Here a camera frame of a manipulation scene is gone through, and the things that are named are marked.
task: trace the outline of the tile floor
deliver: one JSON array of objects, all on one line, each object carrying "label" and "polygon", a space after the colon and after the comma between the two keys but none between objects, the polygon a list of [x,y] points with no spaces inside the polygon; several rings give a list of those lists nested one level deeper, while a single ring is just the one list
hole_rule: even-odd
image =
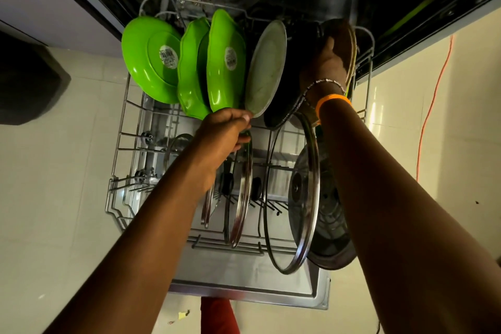
[{"label": "tile floor", "polygon": [[[500,17],[494,12],[456,34],[423,141],[420,179],[495,257],[501,255]],[[367,124],[413,176],[421,125],[447,50],[444,39],[375,77],[370,90]],[[119,235],[104,204],[127,72],[121,59],[50,52],[71,77],[68,89],[39,119],[0,126],[0,331],[5,333],[41,332]],[[141,97],[136,86],[131,93]],[[363,108],[365,96],[364,83],[356,90],[355,107]],[[125,118],[131,131],[135,119]],[[357,260],[332,273],[326,312],[247,302],[234,307],[242,333],[377,329]],[[186,309],[191,309],[187,318],[168,324]],[[199,332],[199,318],[197,297],[169,295],[154,332]]]}]

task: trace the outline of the person's left arm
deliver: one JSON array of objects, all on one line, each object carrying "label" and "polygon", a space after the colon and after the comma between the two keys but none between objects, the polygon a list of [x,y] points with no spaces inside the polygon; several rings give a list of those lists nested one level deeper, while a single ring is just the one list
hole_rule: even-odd
[{"label": "person's left arm", "polygon": [[150,333],[176,272],[200,198],[249,128],[248,111],[209,115],[140,211],[45,334]]}]

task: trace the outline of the bracelet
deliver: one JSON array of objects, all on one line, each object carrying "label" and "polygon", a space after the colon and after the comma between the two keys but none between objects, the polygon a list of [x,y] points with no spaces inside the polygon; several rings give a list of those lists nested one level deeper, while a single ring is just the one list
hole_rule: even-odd
[{"label": "bracelet", "polygon": [[328,100],[331,100],[331,99],[342,99],[344,100],[345,102],[348,102],[348,104],[351,106],[351,102],[350,100],[345,97],[345,96],[342,96],[340,94],[329,94],[328,96],[325,96],[323,98],[321,98],[318,102],[317,102],[317,107],[315,108],[315,113],[317,114],[318,116],[318,119],[320,119],[320,107],[322,107],[322,105],[327,102]]},{"label": "bracelet", "polygon": [[336,82],[336,81],[333,81],[329,78],[324,78],[324,79],[317,79],[316,81],[313,81],[307,88],[306,90],[303,92],[303,99],[306,101],[306,103],[308,103],[308,106],[310,106],[312,109],[315,109],[314,106],[312,106],[310,104],[310,102],[308,102],[308,100],[306,99],[306,93],[316,84],[319,84],[321,82],[332,82],[333,84],[337,84],[339,86],[339,88],[341,89],[341,91],[343,92],[343,95],[346,94],[346,90],[343,89],[343,87],[341,86],[341,84],[339,82]]}]

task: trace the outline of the dishwasher rack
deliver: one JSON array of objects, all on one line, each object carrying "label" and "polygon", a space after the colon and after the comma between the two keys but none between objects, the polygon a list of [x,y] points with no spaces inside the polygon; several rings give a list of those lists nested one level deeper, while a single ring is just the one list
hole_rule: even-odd
[{"label": "dishwasher rack", "polygon": [[[143,7],[147,1],[148,0],[144,0],[141,4],[140,15],[144,14]],[[241,10],[237,7],[223,6],[202,0],[170,1],[172,1],[175,11],[162,11],[156,14],[155,17],[161,15],[174,15],[184,27],[186,26],[186,19],[191,20],[200,17],[200,15],[193,15],[191,10],[187,13],[183,13],[183,11],[180,10],[179,4],[183,6],[188,3],[195,4],[202,9],[208,6],[213,9],[225,8],[229,11],[241,12],[248,22],[248,27],[253,27],[255,21],[269,21],[266,19],[253,18],[249,16],[245,10]],[[365,121],[367,116],[367,103],[369,100],[369,87],[372,77],[372,58],[374,56],[375,42],[371,32],[366,28],[355,27],[355,29],[368,34],[372,41],[372,48],[359,56],[360,59],[356,64],[358,68],[365,62],[369,63],[368,92],[365,109],[358,111],[359,114],[362,114],[361,119]],[[354,75],[350,85],[350,96],[353,95],[356,85],[357,83]],[[135,93],[135,100],[132,95],[129,95],[132,94],[131,90]],[[176,153],[172,153],[169,150],[172,140],[180,133],[194,135],[196,129],[200,125],[200,121],[196,118],[186,116],[179,104],[172,105],[159,103],[145,93],[142,93],[141,101],[139,101],[136,91],[136,87],[131,87],[131,77],[129,74],[113,160],[112,177],[108,184],[108,195],[105,208],[106,213],[113,217],[120,231],[124,231],[127,228],[131,220],[139,211],[141,204],[166,171],[168,165],[170,165],[177,156]],[[137,119],[136,131],[134,133],[127,132],[124,128],[124,122],[130,120],[131,114],[133,116],[132,119]],[[250,201],[248,208],[259,210],[257,226],[249,228],[247,225],[247,229],[244,229],[244,234],[242,234],[241,240],[236,248],[232,248],[228,242],[228,233],[226,232],[228,226],[225,225],[224,222],[223,226],[221,226],[221,220],[227,218],[219,217],[218,220],[214,220],[213,218],[210,220],[211,223],[216,221],[215,228],[209,227],[209,229],[203,229],[197,228],[196,225],[195,227],[192,225],[187,239],[192,249],[257,256],[264,256],[268,252],[269,249],[266,246],[265,236],[263,235],[263,209],[269,209],[269,212],[272,212],[272,216],[274,215],[276,217],[284,215],[288,210],[287,199],[290,173],[293,170],[294,162],[297,159],[299,151],[304,146],[305,140],[304,133],[298,129],[294,129],[288,122],[276,130],[270,130],[264,127],[264,124],[253,125],[252,130],[254,132],[253,142],[256,141],[257,137],[261,139],[266,138],[267,141],[267,147],[254,147],[254,173],[257,172],[266,175],[263,176],[263,179],[266,181],[269,179],[271,183],[274,178],[278,179],[279,182],[277,183],[279,185],[275,187],[275,189],[280,189],[281,193],[274,192],[273,187],[271,187],[271,192],[268,187],[263,187],[263,191],[266,194],[261,194],[260,198]],[[283,137],[287,135],[289,138],[287,141],[295,141],[300,147],[299,150],[296,150],[295,153],[288,153],[282,150],[275,151],[276,138],[279,135],[284,135]],[[120,172],[117,169],[117,163],[119,158],[123,156],[127,157],[126,163],[129,163],[130,167],[127,171],[122,169]],[[230,194],[223,196],[221,201],[225,204],[224,211],[226,212],[231,206],[236,204],[236,197]],[[214,213],[216,212],[218,212],[219,215],[222,214],[222,208],[220,208],[219,205]],[[197,210],[194,222],[197,222],[198,214],[199,211]],[[287,228],[289,227],[287,221],[283,220],[282,223]],[[294,255],[297,249],[297,245],[293,239],[284,239],[272,235],[270,235],[270,247],[273,253],[283,255]]]}]

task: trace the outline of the human arm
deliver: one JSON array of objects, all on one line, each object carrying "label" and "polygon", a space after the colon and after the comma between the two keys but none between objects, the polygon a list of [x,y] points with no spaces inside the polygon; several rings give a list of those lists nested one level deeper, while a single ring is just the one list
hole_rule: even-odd
[{"label": "human arm", "polygon": [[[303,85],[344,81],[331,44]],[[307,95],[312,105],[341,93],[333,84],[320,85]],[[500,332],[501,271],[491,256],[393,159],[347,102],[325,102],[320,120],[385,333]]]},{"label": "human arm", "polygon": [[197,202],[216,169],[250,137],[251,113],[209,115],[77,294],[46,329],[52,333],[150,333],[174,277]]}]

